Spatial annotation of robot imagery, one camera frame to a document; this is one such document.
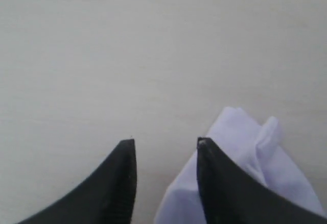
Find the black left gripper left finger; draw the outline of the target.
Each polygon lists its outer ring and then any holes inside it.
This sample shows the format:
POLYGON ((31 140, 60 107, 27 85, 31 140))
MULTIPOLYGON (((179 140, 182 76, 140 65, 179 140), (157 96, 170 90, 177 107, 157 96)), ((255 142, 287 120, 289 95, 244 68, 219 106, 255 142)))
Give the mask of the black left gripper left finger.
POLYGON ((76 188, 22 223, 131 223, 136 190, 135 141, 126 139, 76 188))

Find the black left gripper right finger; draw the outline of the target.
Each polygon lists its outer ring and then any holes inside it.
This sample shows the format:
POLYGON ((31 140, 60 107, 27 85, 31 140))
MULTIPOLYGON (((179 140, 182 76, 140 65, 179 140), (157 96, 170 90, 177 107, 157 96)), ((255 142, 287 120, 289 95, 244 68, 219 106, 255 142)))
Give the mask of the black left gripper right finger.
POLYGON ((206 137, 197 141, 197 183, 207 223, 326 223, 258 183, 206 137))

